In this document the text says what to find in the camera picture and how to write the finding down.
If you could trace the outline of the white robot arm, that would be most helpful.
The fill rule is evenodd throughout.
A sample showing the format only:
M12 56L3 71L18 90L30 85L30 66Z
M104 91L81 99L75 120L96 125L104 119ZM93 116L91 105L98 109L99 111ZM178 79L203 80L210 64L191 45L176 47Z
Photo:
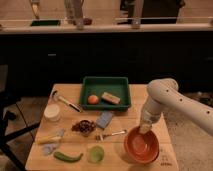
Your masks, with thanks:
M147 85L148 98L141 109L139 132L146 134L161 117L165 106L175 108L213 136L213 108L178 92L174 79L155 79Z

